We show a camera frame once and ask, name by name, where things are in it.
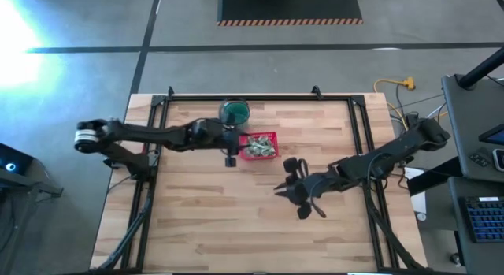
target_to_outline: concrete floor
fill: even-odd
[[[124,116],[139,58],[131,54],[17,54],[28,47],[141,46],[153,0],[0,0],[0,142],[42,161],[63,196],[34,214],[15,274],[84,271],[89,266],[110,170],[98,155],[73,149],[75,125]],[[495,0],[359,0],[362,26],[219,28],[217,0],[161,0],[151,45],[283,43],[481,43],[504,40]],[[415,79],[403,104],[441,94],[441,77],[464,73],[495,49],[333,50],[165,54],[146,60],[140,93],[367,92],[380,78]],[[504,76],[504,69],[492,75]],[[395,86],[381,85],[395,100]],[[409,106],[429,114],[443,97]],[[442,120],[450,128],[448,118]],[[456,155],[453,142],[419,153],[431,168]],[[443,195],[436,193],[436,198]],[[446,232],[422,223],[428,262],[460,271]]]

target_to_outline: blue keyboard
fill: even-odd
[[[504,197],[466,197],[461,208],[473,242],[504,242]]]

